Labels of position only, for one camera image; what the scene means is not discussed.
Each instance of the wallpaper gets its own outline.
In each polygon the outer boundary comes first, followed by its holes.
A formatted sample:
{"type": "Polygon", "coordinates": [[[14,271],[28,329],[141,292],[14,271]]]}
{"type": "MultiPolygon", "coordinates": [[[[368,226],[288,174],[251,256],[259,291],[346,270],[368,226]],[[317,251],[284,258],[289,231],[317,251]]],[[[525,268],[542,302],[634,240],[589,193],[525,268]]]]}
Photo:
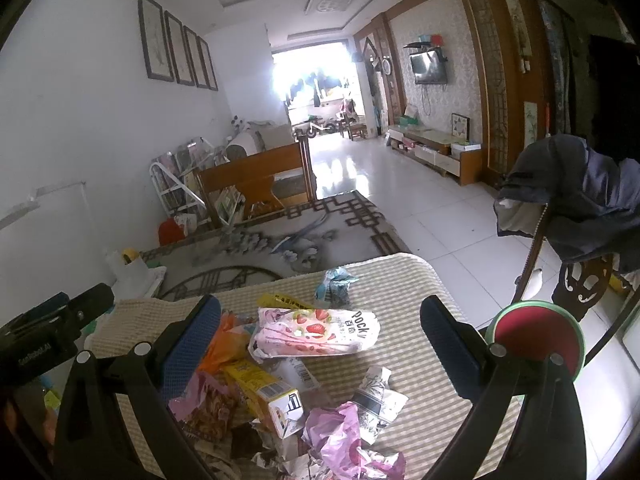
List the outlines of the wallpaper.
{"type": "Polygon", "coordinates": [[[451,131],[451,113],[471,119],[470,140],[482,141],[482,113],[476,56],[462,0],[428,0],[390,22],[398,49],[407,104],[418,108],[420,122],[443,132],[451,131]],[[442,85],[417,85],[411,70],[407,43],[421,34],[440,34],[442,52],[449,58],[447,79],[442,85]]]}

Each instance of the yellow snack box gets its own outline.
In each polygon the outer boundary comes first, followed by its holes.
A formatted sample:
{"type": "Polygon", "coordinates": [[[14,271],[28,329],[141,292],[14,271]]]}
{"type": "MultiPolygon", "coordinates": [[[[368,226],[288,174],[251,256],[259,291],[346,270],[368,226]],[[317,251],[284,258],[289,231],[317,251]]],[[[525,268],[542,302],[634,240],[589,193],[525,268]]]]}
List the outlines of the yellow snack box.
{"type": "Polygon", "coordinates": [[[290,310],[315,310],[313,305],[287,296],[286,294],[263,294],[258,298],[258,306],[263,308],[288,308],[290,310]]]}
{"type": "Polygon", "coordinates": [[[304,427],[304,410],[297,389],[246,359],[222,369],[242,402],[278,437],[287,438],[304,427]]]}

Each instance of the wooden chair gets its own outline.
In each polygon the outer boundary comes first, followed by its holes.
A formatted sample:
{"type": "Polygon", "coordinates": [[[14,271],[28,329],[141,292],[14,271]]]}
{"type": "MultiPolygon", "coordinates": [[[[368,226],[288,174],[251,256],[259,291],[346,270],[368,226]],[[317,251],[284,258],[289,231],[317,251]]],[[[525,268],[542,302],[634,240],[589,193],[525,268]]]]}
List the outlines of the wooden chair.
{"type": "Polygon", "coordinates": [[[244,195],[243,219],[261,216],[286,205],[305,203],[316,198],[316,185],[311,170],[308,139],[299,136],[298,142],[256,153],[207,170],[193,171],[200,193],[214,227],[222,227],[209,193],[236,186],[244,195]],[[302,168],[304,193],[291,197],[277,197],[273,193],[275,175],[302,168]]]}
{"type": "Polygon", "coordinates": [[[363,115],[358,116],[358,121],[350,123],[348,120],[343,119],[340,124],[340,135],[344,137],[343,133],[347,132],[349,140],[353,140],[354,137],[360,137],[361,139],[367,138],[367,125],[365,124],[365,117],[363,115]]]}

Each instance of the orange plastic bag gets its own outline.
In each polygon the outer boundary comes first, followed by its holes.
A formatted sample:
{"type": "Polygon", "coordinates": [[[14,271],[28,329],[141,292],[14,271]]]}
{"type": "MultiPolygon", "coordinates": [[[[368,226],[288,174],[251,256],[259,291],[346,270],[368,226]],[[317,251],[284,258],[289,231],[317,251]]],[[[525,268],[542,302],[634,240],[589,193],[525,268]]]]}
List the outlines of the orange plastic bag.
{"type": "Polygon", "coordinates": [[[241,322],[233,312],[223,312],[220,326],[198,365],[199,371],[214,375],[222,365],[244,358],[251,334],[241,322]]]}

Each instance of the white tile floor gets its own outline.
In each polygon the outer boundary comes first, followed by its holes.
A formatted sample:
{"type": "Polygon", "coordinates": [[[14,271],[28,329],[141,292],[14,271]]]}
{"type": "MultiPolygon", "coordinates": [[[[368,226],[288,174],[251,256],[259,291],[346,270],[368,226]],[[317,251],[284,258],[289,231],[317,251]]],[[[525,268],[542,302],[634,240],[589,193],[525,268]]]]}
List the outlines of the white tile floor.
{"type": "MultiPolygon", "coordinates": [[[[395,226],[400,237],[436,270],[466,318],[480,328],[509,304],[530,240],[497,237],[492,193],[483,184],[460,187],[452,178],[386,148],[382,139],[350,141],[339,134],[310,141],[318,196],[357,189],[395,226]]],[[[538,259],[550,301],[560,259],[545,243],[538,259]]],[[[580,323],[590,348],[610,326],[622,300],[607,291],[580,323]]],[[[640,420],[640,372],[613,338],[575,383],[587,444],[588,478],[613,460],[640,420]]]]}

